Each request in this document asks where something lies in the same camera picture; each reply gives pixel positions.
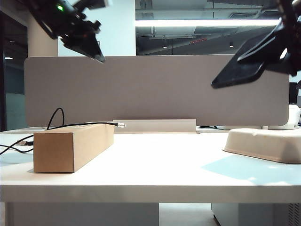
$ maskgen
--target gray partition panel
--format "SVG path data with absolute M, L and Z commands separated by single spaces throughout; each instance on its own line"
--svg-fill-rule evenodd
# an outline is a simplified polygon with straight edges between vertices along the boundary
M 67 123 L 197 119 L 198 125 L 285 124 L 289 76 L 265 71 L 253 83 L 211 88 L 230 58 L 111 56 L 100 64 L 87 57 L 31 57 L 25 62 L 27 123 L 46 125 L 52 112 L 63 107 Z

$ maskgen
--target fluorescent light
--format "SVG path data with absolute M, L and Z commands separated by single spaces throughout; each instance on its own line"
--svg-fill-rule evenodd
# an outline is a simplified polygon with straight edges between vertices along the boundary
M 275 26 L 279 20 L 136 20 L 136 27 L 243 27 Z

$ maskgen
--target white plastic container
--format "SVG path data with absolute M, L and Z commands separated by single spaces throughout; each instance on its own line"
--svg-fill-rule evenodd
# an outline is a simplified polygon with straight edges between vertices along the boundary
M 232 129 L 226 152 L 283 163 L 301 163 L 301 129 Z

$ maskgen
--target desk surface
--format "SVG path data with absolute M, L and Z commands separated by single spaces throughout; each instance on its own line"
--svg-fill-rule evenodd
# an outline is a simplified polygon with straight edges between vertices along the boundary
M 0 142 L 27 135 L 2 133 Z M 301 165 L 224 152 L 227 135 L 116 134 L 72 174 L 35 174 L 32 154 L 9 151 L 0 162 L 1 201 L 301 202 Z

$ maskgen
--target desk leg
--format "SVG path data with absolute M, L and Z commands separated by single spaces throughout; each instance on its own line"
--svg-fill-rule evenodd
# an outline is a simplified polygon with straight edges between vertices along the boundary
M 8 203 L 6 226 L 158 226 L 158 203 Z

